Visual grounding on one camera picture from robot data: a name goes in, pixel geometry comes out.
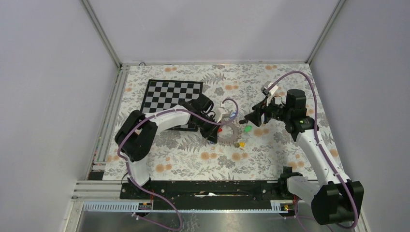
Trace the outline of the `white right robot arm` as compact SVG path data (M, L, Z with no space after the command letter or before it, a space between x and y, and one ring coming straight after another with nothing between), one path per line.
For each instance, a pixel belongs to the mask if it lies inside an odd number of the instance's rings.
M271 119L282 121L296 145L305 153L318 180L315 185L300 173L286 172L280 175L278 195L289 199L293 195L308 203L315 220L321 225L353 222L360 215L364 187L351 179L336 165L325 147L315 120L307 115L304 91L291 89L286 101L276 104L273 96L267 96L252 107L244 119L259 127Z

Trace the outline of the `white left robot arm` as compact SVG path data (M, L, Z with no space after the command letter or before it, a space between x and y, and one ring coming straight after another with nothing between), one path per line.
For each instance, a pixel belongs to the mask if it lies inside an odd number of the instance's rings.
M125 160L133 180L132 193L139 199L149 195L147 155L156 135L176 126L193 124L203 138L216 143L220 122L226 112L223 106L213 109L213 102L203 94L156 113L132 111L115 136L117 154Z

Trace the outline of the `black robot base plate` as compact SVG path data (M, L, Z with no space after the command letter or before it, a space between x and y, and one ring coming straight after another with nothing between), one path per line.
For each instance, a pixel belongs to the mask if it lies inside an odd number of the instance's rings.
M121 200L165 202L173 209L175 202L275 201L285 203L288 211L300 198L285 193L277 181L149 181L143 189L130 180L121 185Z

